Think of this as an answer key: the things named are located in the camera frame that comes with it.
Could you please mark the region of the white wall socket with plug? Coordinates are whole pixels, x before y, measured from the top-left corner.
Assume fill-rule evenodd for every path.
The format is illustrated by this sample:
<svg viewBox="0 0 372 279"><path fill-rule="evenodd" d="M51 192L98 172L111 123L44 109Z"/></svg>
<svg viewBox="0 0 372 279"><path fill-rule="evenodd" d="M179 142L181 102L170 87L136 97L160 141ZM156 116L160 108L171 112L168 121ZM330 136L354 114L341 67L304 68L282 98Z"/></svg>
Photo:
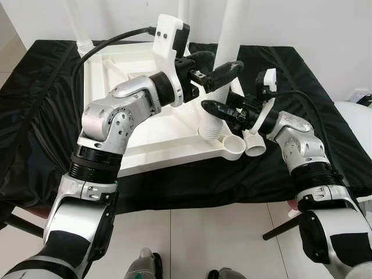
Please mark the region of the white wall socket with plug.
<svg viewBox="0 0 372 279"><path fill-rule="evenodd" d="M349 101L351 103L369 107L372 105L372 93L366 88L357 88L356 90L353 90Z"/></svg>

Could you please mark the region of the silver robot right leg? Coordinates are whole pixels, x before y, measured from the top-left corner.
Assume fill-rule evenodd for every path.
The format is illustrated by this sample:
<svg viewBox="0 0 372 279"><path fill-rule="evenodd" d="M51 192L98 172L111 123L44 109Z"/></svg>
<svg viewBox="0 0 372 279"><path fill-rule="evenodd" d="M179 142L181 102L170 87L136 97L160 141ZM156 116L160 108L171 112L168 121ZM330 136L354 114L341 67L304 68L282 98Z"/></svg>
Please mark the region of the silver robot right leg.
<svg viewBox="0 0 372 279"><path fill-rule="evenodd" d="M244 274L234 269L223 267L221 269L212 269L207 273L206 279L247 279Z"/></svg>

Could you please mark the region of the white plastic table leg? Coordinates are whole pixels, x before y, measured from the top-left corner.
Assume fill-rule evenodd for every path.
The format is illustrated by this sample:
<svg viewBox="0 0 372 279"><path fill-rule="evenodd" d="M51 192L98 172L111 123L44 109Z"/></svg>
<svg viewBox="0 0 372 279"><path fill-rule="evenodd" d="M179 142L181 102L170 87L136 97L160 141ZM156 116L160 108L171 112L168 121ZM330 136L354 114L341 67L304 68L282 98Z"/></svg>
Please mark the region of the white plastic table leg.
<svg viewBox="0 0 372 279"><path fill-rule="evenodd" d="M250 0L227 0L213 71L225 63L236 60L240 46L240 24L248 13L249 2ZM198 109L199 135L207 141L215 140L220 135L223 121L207 113L201 106Z"/></svg>
<svg viewBox="0 0 372 279"><path fill-rule="evenodd" d="M239 79L235 78L231 84L231 90L237 95L241 96L241 99L244 100L244 91L240 85ZM263 136L258 134L255 130L250 128L242 129L242 138L245 141L245 154L250 157L257 157L264 154L266 151L266 144L264 142Z"/></svg>
<svg viewBox="0 0 372 279"><path fill-rule="evenodd" d="M77 51L81 56L89 53L95 46L85 29L83 16L76 0L63 0L67 18L76 37Z"/></svg>
<svg viewBox="0 0 372 279"><path fill-rule="evenodd" d="M189 9L191 8L191 0L177 0L176 16L184 22L189 24Z"/></svg>

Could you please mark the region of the white plastic table top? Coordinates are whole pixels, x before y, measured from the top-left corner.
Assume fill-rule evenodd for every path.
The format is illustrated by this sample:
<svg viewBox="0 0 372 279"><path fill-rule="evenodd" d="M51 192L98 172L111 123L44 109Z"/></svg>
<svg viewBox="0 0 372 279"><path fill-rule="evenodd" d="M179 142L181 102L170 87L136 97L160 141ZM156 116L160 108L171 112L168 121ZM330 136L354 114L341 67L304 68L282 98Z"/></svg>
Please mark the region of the white plastic table top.
<svg viewBox="0 0 372 279"><path fill-rule="evenodd" d="M156 73L152 43L109 45L88 58L83 74L83 106L107 95L122 82ZM237 160L245 152L244 139L232 134L224 123L216 139L199 135L199 98L173 108L165 106L134 130L119 171L119 177L222 157Z"/></svg>

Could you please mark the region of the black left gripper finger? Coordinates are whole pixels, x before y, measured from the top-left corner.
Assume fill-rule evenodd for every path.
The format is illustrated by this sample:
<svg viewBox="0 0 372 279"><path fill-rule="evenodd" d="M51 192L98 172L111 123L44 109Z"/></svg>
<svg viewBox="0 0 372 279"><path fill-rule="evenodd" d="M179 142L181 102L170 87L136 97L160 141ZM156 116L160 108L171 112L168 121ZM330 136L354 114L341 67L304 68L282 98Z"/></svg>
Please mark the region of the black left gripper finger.
<svg viewBox="0 0 372 279"><path fill-rule="evenodd" d="M242 74L244 67L245 65L242 61L232 61L215 67L212 72L206 75L205 91L216 91L219 88L228 85Z"/></svg>
<svg viewBox="0 0 372 279"><path fill-rule="evenodd" d="M213 69L216 55L210 51L194 52L189 59L195 63L195 69Z"/></svg>

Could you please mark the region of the black metal table leg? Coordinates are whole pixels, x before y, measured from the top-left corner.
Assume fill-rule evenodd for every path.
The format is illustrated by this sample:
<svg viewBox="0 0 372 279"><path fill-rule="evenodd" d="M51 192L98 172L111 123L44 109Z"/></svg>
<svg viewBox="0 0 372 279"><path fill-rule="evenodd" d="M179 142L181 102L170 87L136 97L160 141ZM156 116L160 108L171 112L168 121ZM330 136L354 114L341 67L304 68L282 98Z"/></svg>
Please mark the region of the black metal table leg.
<svg viewBox="0 0 372 279"><path fill-rule="evenodd" d="M21 231L43 238L44 229L40 226L35 225L31 221L24 220L20 216L13 215L11 212L0 213L0 230L7 226L18 228Z"/></svg>
<svg viewBox="0 0 372 279"><path fill-rule="evenodd" d="M298 214L297 216L294 216L290 218L288 221L285 221L285 223L282 223L281 225L277 226L276 228L271 229L270 231L266 232L262 235L263 240L270 240L274 237L277 237L299 225L300 217L302 213Z"/></svg>

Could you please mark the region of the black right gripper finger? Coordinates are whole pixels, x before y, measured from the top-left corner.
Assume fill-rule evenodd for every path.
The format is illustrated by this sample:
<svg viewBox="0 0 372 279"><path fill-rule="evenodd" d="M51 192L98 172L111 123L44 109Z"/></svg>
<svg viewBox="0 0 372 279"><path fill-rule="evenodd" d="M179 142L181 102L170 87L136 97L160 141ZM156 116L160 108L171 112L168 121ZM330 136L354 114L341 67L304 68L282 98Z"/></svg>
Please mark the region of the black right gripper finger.
<svg viewBox="0 0 372 279"><path fill-rule="evenodd" d="M239 120L239 112L236 109L227 106L225 103L220 103L216 100L204 100L201 102L201 107L208 114L225 120L226 122L236 123Z"/></svg>

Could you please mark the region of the red padded seat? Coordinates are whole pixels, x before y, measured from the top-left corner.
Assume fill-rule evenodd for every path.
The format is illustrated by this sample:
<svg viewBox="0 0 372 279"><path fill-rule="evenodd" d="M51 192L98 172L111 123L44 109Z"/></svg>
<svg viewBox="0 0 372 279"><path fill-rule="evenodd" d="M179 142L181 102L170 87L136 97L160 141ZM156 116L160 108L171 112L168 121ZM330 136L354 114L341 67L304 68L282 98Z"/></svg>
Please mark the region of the red padded seat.
<svg viewBox="0 0 372 279"><path fill-rule="evenodd" d="M39 216L43 220L47 220L50 213L50 209L45 207L26 208L26 211L32 213L35 216Z"/></svg>

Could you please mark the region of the white rounded appliance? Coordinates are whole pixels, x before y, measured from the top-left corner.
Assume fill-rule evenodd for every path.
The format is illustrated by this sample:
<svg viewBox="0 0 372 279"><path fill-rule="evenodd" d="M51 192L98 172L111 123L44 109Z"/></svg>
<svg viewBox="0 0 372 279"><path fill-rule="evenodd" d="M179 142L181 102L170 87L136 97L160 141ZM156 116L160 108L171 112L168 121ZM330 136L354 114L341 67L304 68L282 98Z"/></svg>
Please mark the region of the white rounded appliance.
<svg viewBox="0 0 372 279"><path fill-rule="evenodd" d="M372 160L372 108L345 101L335 102L334 105Z"/></svg>

